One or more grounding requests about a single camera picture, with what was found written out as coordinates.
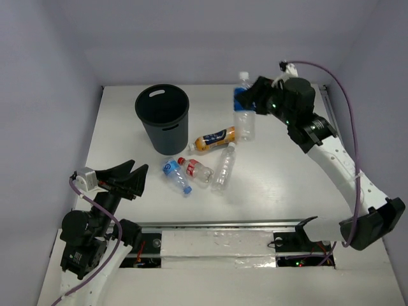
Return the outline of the dark blue label bottle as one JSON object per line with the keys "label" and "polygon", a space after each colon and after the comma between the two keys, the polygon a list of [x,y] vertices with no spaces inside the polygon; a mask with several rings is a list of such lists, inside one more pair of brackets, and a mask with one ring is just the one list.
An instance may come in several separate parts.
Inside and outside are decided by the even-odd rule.
{"label": "dark blue label bottle", "polygon": [[247,71],[240,71],[239,82],[233,92],[234,126],[236,138],[245,141],[251,141],[255,137],[255,112],[253,109],[246,110],[235,96],[246,91],[250,86],[249,73]]}

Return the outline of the light blue label water bottle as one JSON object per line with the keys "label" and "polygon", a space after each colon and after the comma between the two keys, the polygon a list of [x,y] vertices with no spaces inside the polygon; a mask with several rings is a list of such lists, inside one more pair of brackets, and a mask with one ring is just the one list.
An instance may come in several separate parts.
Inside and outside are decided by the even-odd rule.
{"label": "light blue label water bottle", "polygon": [[184,196],[190,195],[192,188],[180,165],[174,158],[166,159],[162,166],[167,181],[171,182]]}

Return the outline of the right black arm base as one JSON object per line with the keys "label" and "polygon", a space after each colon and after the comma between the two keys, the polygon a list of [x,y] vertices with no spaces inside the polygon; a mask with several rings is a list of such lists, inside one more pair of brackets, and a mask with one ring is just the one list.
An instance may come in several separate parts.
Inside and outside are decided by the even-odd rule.
{"label": "right black arm base", "polygon": [[331,243],[326,241],[312,242],[304,230],[304,226],[314,219],[317,219],[317,216],[302,220],[295,226],[293,232],[275,232],[273,240],[268,246],[273,247],[278,253],[329,251],[332,246]]}

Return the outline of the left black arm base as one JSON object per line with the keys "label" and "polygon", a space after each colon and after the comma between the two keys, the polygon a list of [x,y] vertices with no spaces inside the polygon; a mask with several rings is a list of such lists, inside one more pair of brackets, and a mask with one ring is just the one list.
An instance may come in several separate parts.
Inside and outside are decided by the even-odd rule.
{"label": "left black arm base", "polygon": [[122,229],[121,237],[119,237],[119,226],[115,224],[113,231],[110,234],[109,246],[115,250],[114,254],[125,252],[126,254],[132,251],[137,251],[142,243],[142,227],[137,223],[122,219],[119,221]]}

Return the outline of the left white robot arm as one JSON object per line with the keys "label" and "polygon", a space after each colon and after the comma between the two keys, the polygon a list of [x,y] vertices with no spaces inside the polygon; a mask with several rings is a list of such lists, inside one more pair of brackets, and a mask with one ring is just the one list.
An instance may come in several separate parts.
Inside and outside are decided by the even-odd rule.
{"label": "left white robot arm", "polygon": [[143,244],[142,227],[115,212],[122,199],[134,200],[145,189],[148,165],[130,159],[107,170],[75,171],[69,186],[91,205],[71,210],[61,224],[60,296],[54,305],[102,305],[108,286],[125,257]]}

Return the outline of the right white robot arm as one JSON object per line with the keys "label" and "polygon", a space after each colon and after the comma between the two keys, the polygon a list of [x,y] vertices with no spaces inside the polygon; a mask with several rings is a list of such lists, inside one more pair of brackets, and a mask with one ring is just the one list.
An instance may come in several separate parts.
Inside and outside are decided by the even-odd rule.
{"label": "right white robot arm", "polygon": [[400,198],[378,189],[345,151],[335,128],[314,112],[316,91],[304,78],[278,81],[259,77],[249,89],[235,91],[245,110],[273,115],[286,125],[290,139],[327,174],[356,217],[340,221],[340,233],[362,251],[391,232],[405,211]]}

